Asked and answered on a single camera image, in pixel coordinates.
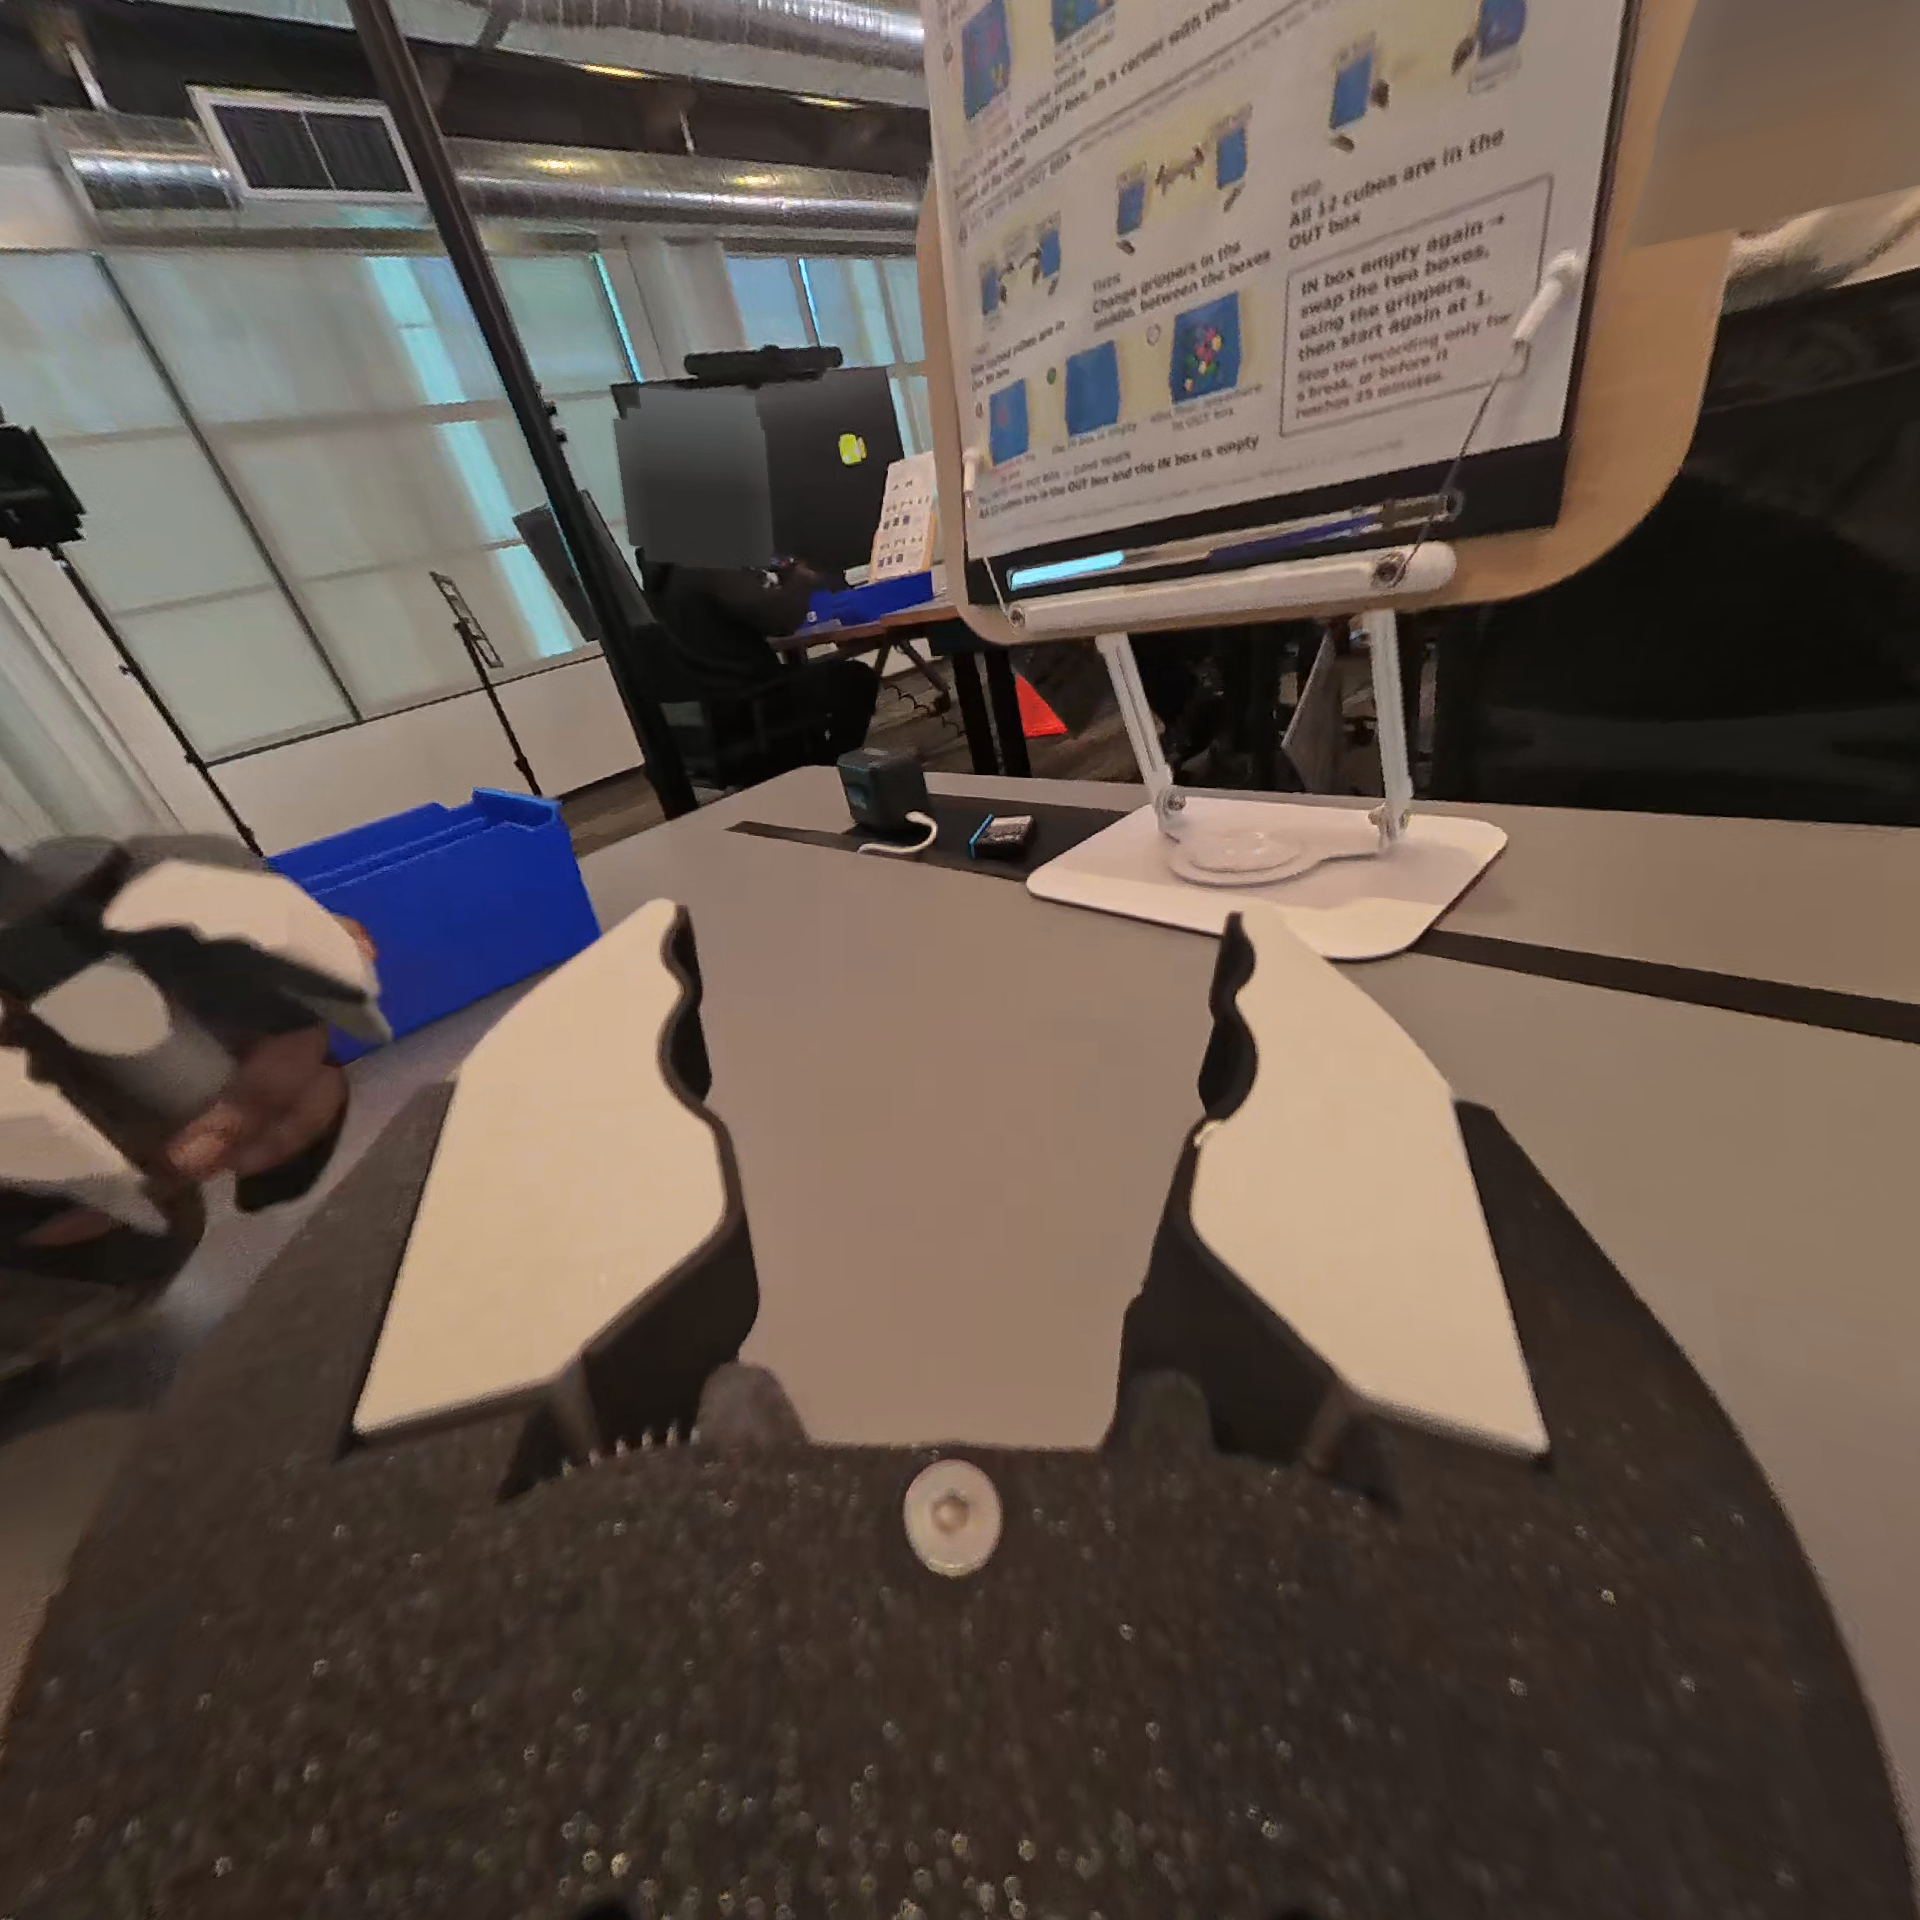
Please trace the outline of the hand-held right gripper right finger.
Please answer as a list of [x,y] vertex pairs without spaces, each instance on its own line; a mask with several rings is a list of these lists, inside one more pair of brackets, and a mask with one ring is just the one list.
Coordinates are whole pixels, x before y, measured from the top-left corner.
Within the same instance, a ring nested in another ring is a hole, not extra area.
[[1393,1483],[1403,1436],[1547,1464],[1450,1081],[1269,903],[1227,915],[1202,1118],[1120,1321],[1120,1439]]

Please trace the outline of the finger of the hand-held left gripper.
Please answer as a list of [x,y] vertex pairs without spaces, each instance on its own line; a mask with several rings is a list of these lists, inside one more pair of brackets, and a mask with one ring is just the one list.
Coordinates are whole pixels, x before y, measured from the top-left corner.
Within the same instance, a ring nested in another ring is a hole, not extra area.
[[240,1073],[234,1056],[132,960],[81,963],[26,1011],[149,1127],[185,1127]]
[[218,1021],[322,1021],[387,1044],[372,946],[302,885],[232,862],[155,862],[101,911],[101,931]]

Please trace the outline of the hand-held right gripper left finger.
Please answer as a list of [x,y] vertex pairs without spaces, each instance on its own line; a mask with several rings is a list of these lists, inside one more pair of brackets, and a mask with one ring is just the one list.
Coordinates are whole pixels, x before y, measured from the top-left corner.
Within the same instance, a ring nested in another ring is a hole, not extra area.
[[691,915],[657,897],[455,1073],[348,1439],[520,1417],[520,1452],[697,1443],[754,1321]]

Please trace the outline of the person's left hand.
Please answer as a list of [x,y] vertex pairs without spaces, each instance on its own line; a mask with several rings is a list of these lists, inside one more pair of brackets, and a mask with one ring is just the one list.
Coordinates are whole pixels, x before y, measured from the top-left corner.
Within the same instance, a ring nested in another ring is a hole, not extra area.
[[278,1032],[252,1044],[230,1090],[165,1151],[166,1173],[185,1183],[296,1186],[322,1173],[348,1115],[348,1081],[322,1026]]

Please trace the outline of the white tablet stand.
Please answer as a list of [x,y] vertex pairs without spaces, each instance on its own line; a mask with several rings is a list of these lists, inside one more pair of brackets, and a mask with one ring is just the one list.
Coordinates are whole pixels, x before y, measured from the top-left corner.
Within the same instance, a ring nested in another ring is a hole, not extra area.
[[[1433,532],[1458,513],[1465,447],[1468,440],[1420,507],[1359,513],[1366,537],[1383,525],[1406,532],[1393,544],[1310,560],[1310,538],[1297,532],[1280,537],[1278,560],[1255,565],[1207,565],[1162,580],[1134,575],[1039,597],[988,586],[994,606],[963,610],[988,642],[1091,640],[1146,795],[1111,831],[1041,862],[1027,878],[1028,895],[1195,934],[1220,934],[1230,915],[1275,903],[1334,963],[1397,957],[1463,897],[1510,839],[1478,820],[1441,824],[1415,810],[1397,610],[1452,586],[1458,553]],[[1190,795],[1162,751],[1138,636],[1304,617],[1347,617],[1366,642],[1383,796],[1334,804]]]

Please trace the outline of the black thin monitor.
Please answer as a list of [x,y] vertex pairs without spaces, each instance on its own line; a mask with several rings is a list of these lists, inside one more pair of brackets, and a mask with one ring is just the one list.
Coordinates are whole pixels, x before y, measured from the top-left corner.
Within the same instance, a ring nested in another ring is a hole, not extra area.
[[520,542],[527,544],[527,553],[539,565],[547,586],[551,587],[551,593],[566,606],[573,628],[583,635],[583,642],[600,646],[605,635],[600,635],[599,614],[587,600],[587,590],[585,590],[583,575],[573,563],[573,553],[566,544],[566,537],[557,529],[551,507],[534,507],[534,509],[520,513],[512,520],[512,525],[515,525]]

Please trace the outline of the black round device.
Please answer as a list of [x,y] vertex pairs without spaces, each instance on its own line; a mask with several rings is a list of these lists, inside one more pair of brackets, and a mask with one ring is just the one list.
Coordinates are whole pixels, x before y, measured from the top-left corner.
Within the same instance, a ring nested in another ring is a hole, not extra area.
[[903,843],[928,831],[930,789],[908,748],[857,748],[836,758],[843,799],[857,832]]

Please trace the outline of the black floor lamp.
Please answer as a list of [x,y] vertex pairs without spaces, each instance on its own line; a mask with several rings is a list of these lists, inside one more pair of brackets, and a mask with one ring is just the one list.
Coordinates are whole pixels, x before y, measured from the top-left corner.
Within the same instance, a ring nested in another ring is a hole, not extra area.
[[433,216],[441,245],[467,293],[467,307],[475,310],[475,319],[483,334],[515,428],[535,463],[549,513],[557,525],[566,555],[574,565],[583,593],[599,622],[599,630],[605,635],[611,676],[638,735],[648,779],[664,807],[664,818],[682,820],[697,812],[700,799],[660,702],[638,678],[638,580],[611,542],[600,538],[600,520],[587,509],[573,476],[566,443],[549,415],[539,377],[495,282],[493,259],[467,210],[457,166],[445,148],[418,62],[412,59],[391,6],[348,4],[348,16],[378,86],[378,99],[388,108],[400,145],[412,162],[412,173],[418,175],[424,207]]

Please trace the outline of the wooden desk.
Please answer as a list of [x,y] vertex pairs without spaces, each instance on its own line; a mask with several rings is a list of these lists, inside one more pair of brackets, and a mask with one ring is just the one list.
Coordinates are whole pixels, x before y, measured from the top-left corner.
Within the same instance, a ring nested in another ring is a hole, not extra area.
[[957,704],[966,753],[977,777],[1031,777],[1028,735],[1019,704],[1019,669],[1011,652],[977,636],[945,600],[886,610],[872,622],[818,622],[801,635],[778,636],[785,656],[834,651],[839,656],[883,656],[925,640],[947,659],[947,700]]

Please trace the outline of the black mesh chair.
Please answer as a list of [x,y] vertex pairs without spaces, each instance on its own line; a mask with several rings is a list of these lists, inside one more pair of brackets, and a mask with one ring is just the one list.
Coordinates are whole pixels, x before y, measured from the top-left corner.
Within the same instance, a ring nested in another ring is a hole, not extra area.
[[1448,617],[1428,795],[1918,826],[1914,269],[1729,318],[1646,520]]

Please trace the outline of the small instruction sheet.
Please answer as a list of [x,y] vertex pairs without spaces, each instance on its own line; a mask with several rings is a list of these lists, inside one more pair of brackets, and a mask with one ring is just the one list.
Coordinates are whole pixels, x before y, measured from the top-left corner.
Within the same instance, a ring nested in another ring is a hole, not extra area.
[[869,586],[928,575],[942,563],[942,476],[938,456],[908,455],[892,462],[883,487]]

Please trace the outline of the large black display screen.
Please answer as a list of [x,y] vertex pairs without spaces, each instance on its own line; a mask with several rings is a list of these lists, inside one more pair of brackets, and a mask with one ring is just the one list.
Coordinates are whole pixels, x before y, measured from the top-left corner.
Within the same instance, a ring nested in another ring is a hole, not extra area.
[[615,402],[621,513],[642,565],[869,563],[903,456],[889,372],[660,380],[616,386]]

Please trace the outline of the wood-framed instruction board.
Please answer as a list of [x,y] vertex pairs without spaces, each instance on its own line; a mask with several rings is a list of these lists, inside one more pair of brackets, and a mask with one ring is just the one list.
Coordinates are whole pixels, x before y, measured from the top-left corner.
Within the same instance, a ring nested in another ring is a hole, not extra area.
[[1692,4],[921,4],[947,590],[988,642],[1551,587],[1668,493],[1732,237]]

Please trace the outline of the white duct vent grille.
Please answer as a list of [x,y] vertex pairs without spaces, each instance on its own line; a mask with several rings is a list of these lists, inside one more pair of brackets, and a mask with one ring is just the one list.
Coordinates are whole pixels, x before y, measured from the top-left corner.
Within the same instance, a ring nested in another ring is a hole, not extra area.
[[418,169],[378,102],[191,86],[191,103],[246,200],[424,207]]

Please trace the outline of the silver ventilation duct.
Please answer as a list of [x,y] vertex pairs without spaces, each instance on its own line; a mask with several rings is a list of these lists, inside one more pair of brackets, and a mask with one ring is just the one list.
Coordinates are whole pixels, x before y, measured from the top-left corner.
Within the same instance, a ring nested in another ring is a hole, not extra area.
[[919,72],[925,23],[905,4],[483,4],[512,26],[624,29]]
[[[418,200],[340,189],[254,194],[196,118],[39,108],[39,148],[99,230],[354,230],[365,213],[424,223]],[[467,210],[543,230],[716,230],[725,234],[916,234],[925,182],[766,159],[445,145]]]

